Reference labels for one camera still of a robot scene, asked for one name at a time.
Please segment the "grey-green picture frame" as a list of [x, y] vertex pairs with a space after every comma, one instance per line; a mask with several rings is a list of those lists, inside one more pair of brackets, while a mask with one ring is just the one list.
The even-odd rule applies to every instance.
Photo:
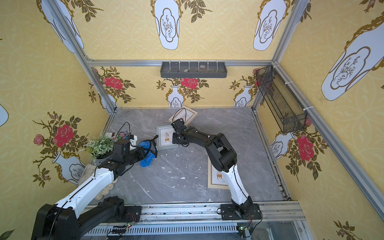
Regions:
[[166, 126], [157, 126], [156, 134], [157, 138], [157, 149], [159, 151], [167, 149], [178, 148], [178, 144], [173, 144], [173, 133], [175, 132], [174, 128], [171, 125]]

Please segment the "blue microfiber cloth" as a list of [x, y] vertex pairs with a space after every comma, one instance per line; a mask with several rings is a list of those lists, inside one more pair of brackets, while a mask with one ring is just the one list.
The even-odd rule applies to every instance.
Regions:
[[139, 147], [143, 147], [145, 153], [145, 158], [140, 161], [140, 166], [142, 168], [149, 167], [152, 164], [153, 160], [156, 158], [154, 154], [155, 151], [153, 149], [153, 145], [150, 141], [142, 141], [139, 143]]

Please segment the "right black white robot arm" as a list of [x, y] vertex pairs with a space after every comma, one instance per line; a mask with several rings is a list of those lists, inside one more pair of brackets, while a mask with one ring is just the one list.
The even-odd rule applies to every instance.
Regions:
[[222, 173], [231, 192], [232, 203], [235, 211], [242, 218], [250, 215], [253, 207], [253, 200], [246, 191], [238, 171], [237, 153], [229, 143], [224, 134], [210, 135], [198, 131], [194, 127], [177, 127], [172, 124], [174, 129], [173, 144], [184, 147], [189, 144], [196, 144], [205, 148], [213, 167]]

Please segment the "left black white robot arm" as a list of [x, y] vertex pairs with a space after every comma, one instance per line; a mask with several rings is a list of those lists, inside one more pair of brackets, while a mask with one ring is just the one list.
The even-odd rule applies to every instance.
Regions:
[[146, 140], [133, 146], [130, 140], [114, 143], [110, 157], [72, 193], [54, 205], [46, 204], [37, 213], [33, 240], [79, 240], [97, 225], [126, 217], [125, 203], [118, 197], [108, 197], [85, 212], [88, 204], [109, 184], [150, 154], [157, 155], [156, 140]]

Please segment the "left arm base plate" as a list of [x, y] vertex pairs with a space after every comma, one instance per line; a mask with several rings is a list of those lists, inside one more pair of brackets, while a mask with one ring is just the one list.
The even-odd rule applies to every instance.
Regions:
[[116, 221], [127, 223], [138, 223], [141, 218], [142, 207], [141, 206], [125, 206], [124, 209], [120, 209]]

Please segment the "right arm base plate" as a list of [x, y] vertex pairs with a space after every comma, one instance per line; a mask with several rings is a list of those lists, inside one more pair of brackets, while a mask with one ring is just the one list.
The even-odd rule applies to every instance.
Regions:
[[236, 204], [222, 204], [220, 215], [224, 221], [261, 220], [262, 213], [258, 204], [237, 206]]

